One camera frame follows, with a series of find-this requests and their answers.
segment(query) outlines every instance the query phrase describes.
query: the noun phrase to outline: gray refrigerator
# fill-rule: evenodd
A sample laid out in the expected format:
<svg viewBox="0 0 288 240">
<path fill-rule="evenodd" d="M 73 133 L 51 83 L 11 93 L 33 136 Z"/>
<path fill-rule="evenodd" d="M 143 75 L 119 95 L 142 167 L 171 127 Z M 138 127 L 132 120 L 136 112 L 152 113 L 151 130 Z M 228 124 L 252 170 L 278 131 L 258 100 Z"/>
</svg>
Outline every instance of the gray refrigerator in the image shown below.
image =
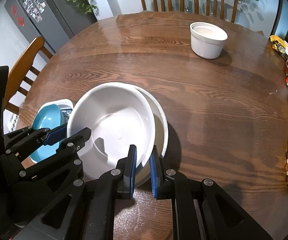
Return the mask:
<svg viewBox="0 0 288 240">
<path fill-rule="evenodd" d="M 65 0 L 7 0 L 5 9 L 28 42 L 41 36 L 52 54 L 97 21 L 94 14 L 84 15 Z"/>
</svg>

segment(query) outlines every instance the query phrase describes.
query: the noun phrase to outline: wooden table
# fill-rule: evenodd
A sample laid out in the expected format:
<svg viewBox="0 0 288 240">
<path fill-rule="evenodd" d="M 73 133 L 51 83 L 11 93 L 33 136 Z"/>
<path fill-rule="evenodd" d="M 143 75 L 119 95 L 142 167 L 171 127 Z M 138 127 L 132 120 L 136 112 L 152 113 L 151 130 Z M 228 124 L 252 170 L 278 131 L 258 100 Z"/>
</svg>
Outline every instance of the wooden table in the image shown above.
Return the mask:
<svg viewBox="0 0 288 240">
<path fill-rule="evenodd" d="M 223 28 L 219 58 L 190 47 L 195 21 Z M 240 25 L 181 12 L 142 12 L 102 20 L 72 38 L 41 71 L 20 109 L 27 126 L 46 102 L 76 103 L 105 82 L 148 90 L 169 122 L 166 158 L 188 178 L 214 179 L 274 239 L 288 234 L 285 147 L 288 91 L 284 60 L 268 39 Z M 148 183 L 118 201 L 115 239 L 172 239 L 170 201 Z"/>
</svg>

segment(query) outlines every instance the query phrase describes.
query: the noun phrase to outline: silver bolt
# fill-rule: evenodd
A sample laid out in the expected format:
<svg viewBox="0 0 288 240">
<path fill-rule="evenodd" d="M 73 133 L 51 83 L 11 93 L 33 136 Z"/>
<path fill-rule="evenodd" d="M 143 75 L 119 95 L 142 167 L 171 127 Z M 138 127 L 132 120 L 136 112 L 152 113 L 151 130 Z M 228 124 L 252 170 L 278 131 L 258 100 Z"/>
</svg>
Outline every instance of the silver bolt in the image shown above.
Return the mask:
<svg viewBox="0 0 288 240">
<path fill-rule="evenodd" d="M 77 179 L 73 182 L 74 186 L 79 187 L 83 185 L 83 180 L 82 179 Z"/>
<path fill-rule="evenodd" d="M 176 173 L 176 171 L 174 171 L 173 169 L 168 169 L 168 170 L 166 171 L 166 174 L 167 174 L 168 176 L 173 176 L 173 175 L 175 175 L 175 173 Z"/>
<path fill-rule="evenodd" d="M 120 170 L 119 170 L 119 169 L 111 170 L 111 174 L 112 174 L 113 176 L 119 175 L 119 174 L 120 174 Z"/>
<path fill-rule="evenodd" d="M 19 172 L 20 177 L 25 177 L 26 176 L 26 171 L 20 171 Z"/>
<path fill-rule="evenodd" d="M 204 180 L 204 184 L 205 184 L 206 186 L 212 186 L 212 185 L 213 185 L 213 181 L 212 181 L 211 179 L 205 179 L 205 180 Z"/>
<path fill-rule="evenodd" d="M 79 159 L 74 160 L 74 164 L 75 164 L 75 165 L 80 165 L 81 163 L 82 163 L 82 161 L 79 160 Z"/>
</svg>

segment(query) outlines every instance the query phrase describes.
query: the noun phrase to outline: blue bowl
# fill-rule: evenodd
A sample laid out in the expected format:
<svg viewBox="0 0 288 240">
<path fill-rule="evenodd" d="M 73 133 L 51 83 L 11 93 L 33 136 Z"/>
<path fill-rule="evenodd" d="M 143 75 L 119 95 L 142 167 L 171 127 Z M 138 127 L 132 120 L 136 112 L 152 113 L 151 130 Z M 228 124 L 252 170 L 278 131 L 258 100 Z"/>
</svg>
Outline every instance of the blue bowl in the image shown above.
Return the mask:
<svg viewBox="0 0 288 240">
<path fill-rule="evenodd" d="M 50 128 L 54 129 L 62 124 L 64 124 L 65 119 L 63 112 L 60 110 L 58 105 L 49 105 L 42 108 L 36 115 L 33 128 L 38 130 L 40 128 Z M 56 153 L 59 147 L 59 142 L 54 145 L 44 145 L 34 151 L 30 157 L 33 162 L 40 162 Z"/>
</svg>

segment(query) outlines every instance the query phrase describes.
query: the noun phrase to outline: red sticker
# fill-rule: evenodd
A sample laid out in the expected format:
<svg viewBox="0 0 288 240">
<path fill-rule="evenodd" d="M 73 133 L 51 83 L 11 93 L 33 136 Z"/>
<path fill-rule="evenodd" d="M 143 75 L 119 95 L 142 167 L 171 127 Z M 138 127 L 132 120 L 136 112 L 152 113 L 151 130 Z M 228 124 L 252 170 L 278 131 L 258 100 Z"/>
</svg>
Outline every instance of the red sticker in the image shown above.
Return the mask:
<svg viewBox="0 0 288 240">
<path fill-rule="evenodd" d="M 23 17 L 18 17 L 17 21 L 18 21 L 18 25 L 24 26 L 24 18 Z"/>
<path fill-rule="evenodd" d="M 12 7 L 10 8 L 10 10 L 12 11 L 12 15 L 16 16 L 17 15 L 17 8 L 15 5 L 12 5 Z"/>
</svg>

